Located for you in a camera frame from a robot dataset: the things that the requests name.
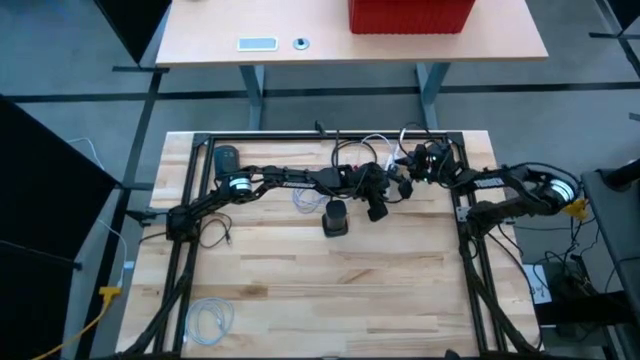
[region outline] red box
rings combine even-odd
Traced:
[[[475,0],[349,0],[354,34],[456,34]]]

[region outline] black metal frame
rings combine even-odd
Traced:
[[[367,135],[370,135],[370,133],[369,132],[348,132],[348,133],[340,133],[339,136],[340,136],[340,139],[344,139],[344,140],[361,140]],[[320,140],[335,140],[335,136],[336,136],[335,131],[330,131],[327,134],[322,134],[322,135],[314,132],[309,132],[309,133],[286,133],[286,132],[264,133],[262,132],[262,133],[226,133],[226,134],[197,133],[194,135],[193,143],[191,146],[189,166],[188,166],[187,175],[185,178],[185,185],[184,185],[184,191],[182,194],[181,203],[183,205],[189,203],[192,197],[192,188],[193,188],[195,170],[197,165],[197,158],[198,158],[199,152],[202,150],[203,147],[205,147],[206,156],[204,160],[204,168],[202,172],[202,178],[200,181],[200,189],[199,189],[198,196],[203,196],[207,192],[209,179],[211,176],[213,151],[215,148],[216,141],[234,141],[234,140],[235,141],[242,141],[242,140],[261,140],[261,141],[318,140],[320,141]],[[388,134],[387,137],[390,140],[397,139],[398,134]],[[464,143],[464,136],[461,132],[435,132],[430,137],[422,132],[408,133],[405,135],[405,139],[407,140],[433,139],[433,140],[442,140],[442,141],[451,140],[457,146],[460,161],[462,161],[465,166],[467,167],[469,166],[469,161],[467,158],[466,148]],[[468,195],[467,198],[470,206],[473,206],[476,204],[476,197],[474,194]],[[461,197],[456,195],[454,192],[452,192],[451,200],[452,200],[452,203],[454,206],[454,212],[455,212],[455,209],[461,206]],[[456,225],[458,229],[458,237],[460,240],[461,255],[470,253],[469,243],[471,242],[471,239],[468,237],[468,235],[466,235],[465,232],[462,231],[463,229],[462,224],[463,223],[458,221],[456,217]],[[180,258],[181,248],[182,248],[182,243],[174,242],[173,248],[171,250],[170,260],[169,260],[167,278],[165,281],[163,304],[167,301],[167,297],[169,296],[170,292],[174,289],[176,275],[178,272],[178,259]],[[188,251],[189,252],[187,255],[184,272],[193,274],[195,270],[196,255],[198,251],[197,241],[190,243]],[[493,277],[491,274],[491,265],[489,263],[489,256],[487,253],[487,248],[484,240],[477,241],[477,251],[478,251],[478,257],[480,260],[482,277],[483,277],[483,282],[484,282],[486,291],[490,294],[491,297],[493,297],[494,299],[497,299],[495,285],[494,285]],[[470,259],[470,257],[463,256],[463,263],[464,263],[465,277],[467,280],[466,281],[467,289],[469,292],[471,314],[473,318],[478,350],[480,353],[486,353],[490,351],[490,349],[489,349],[489,344],[487,343],[487,335],[485,332],[484,321],[482,318],[482,312],[480,308],[480,299],[479,299],[480,296],[476,291],[475,287],[470,282],[471,271],[473,271],[474,274],[477,272],[475,271],[475,268],[472,268],[474,267],[474,264],[473,264],[473,261]],[[185,329],[186,313],[189,307],[189,301],[185,301],[185,299],[190,298],[192,284],[193,284],[193,277],[190,277],[188,280],[187,288],[182,293],[180,306],[178,308],[178,312],[179,312],[178,324],[176,326],[176,330],[174,334],[174,340],[173,340],[173,345],[171,349],[171,356],[176,356],[176,354],[178,354],[178,357],[179,357],[180,356],[179,354],[182,351],[182,346],[184,341],[183,336],[184,336],[184,329]],[[506,352],[508,351],[508,348],[507,348],[504,332],[501,326],[499,325],[498,320],[494,316],[491,316],[491,319],[492,319],[494,332],[496,335],[497,350],[498,352],[505,353],[505,355],[507,355]],[[159,357],[163,355],[164,356],[168,355],[168,353],[163,352],[164,345],[165,345],[165,337],[166,337],[166,327],[167,327],[167,324],[165,321],[163,324],[160,325],[160,328],[156,335],[155,343],[153,346],[153,353]]]

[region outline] yellow cable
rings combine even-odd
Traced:
[[[100,319],[102,319],[102,317],[104,316],[104,314],[107,313],[107,310],[109,309],[109,305],[111,305],[111,301],[113,300],[113,298],[115,296],[120,295],[120,288],[116,288],[116,287],[102,287],[100,288],[100,295],[102,295],[103,297],[103,305],[102,305],[102,311],[100,311],[100,314],[98,316],[96,316],[95,319],[93,319],[93,321],[91,321],[87,326],[85,326],[84,329],[80,330],[79,333],[73,335],[73,337],[71,337],[71,339],[65,341],[64,343],[54,347],[53,349],[47,351],[46,353],[42,354],[42,355],[38,355],[36,357],[34,357],[31,360],[42,360],[44,358],[46,358],[49,355],[55,354],[56,352],[60,351],[63,347],[71,344],[72,342],[78,340],[82,334],[86,333],[87,331],[89,331],[89,329],[91,329],[92,327],[96,326],[96,324],[100,321]]]

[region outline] wooden desk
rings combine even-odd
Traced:
[[[192,137],[193,133],[167,135],[151,206],[179,204]],[[465,132],[464,137],[472,167],[495,167],[487,132]],[[326,167],[333,148],[331,141],[233,145],[240,151],[241,165],[291,168]],[[380,161],[386,161],[388,146],[374,146]],[[357,153],[357,147],[345,148],[341,162],[355,163]],[[370,161],[366,151],[360,156],[361,162]],[[477,195],[479,200],[504,199],[500,190]],[[272,190],[260,201],[223,208],[234,221],[233,244],[198,250],[191,300],[229,299],[236,309],[235,322],[219,345],[204,347],[190,340],[183,356],[441,357],[447,349],[477,355],[449,193],[420,184],[411,200],[389,205],[389,216],[377,223],[368,220],[366,203],[350,201],[348,208],[350,232],[335,239],[324,237],[323,209],[298,213],[291,190]],[[515,238],[510,227],[505,230]],[[162,231],[164,226],[153,226],[144,235]],[[214,241],[220,234],[221,229],[212,226],[203,241]],[[503,241],[497,231],[494,234]],[[506,240],[503,244],[517,254]],[[538,328],[526,282],[496,244],[487,245],[500,304],[535,343]],[[171,243],[163,238],[140,247],[118,351],[133,343],[160,307],[170,252]],[[173,340],[176,312],[169,322],[166,349]],[[494,345],[490,325],[486,332]]]
[[[275,37],[277,51],[239,52],[240,38]],[[298,38],[310,41],[297,50]],[[240,65],[260,128],[264,64],[433,62],[418,65],[425,121],[437,128],[433,103],[456,61],[531,61],[548,57],[525,0],[476,0],[456,35],[354,35],[347,0],[175,0],[156,59],[161,67]]]

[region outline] black cylinder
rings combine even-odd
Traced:
[[[640,159],[607,173],[604,182],[613,189],[624,189],[638,179],[640,179]]]
[[[322,216],[322,228],[327,237],[345,235],[349,232],[347,206],[342,200],[327,203],[326,213]]]

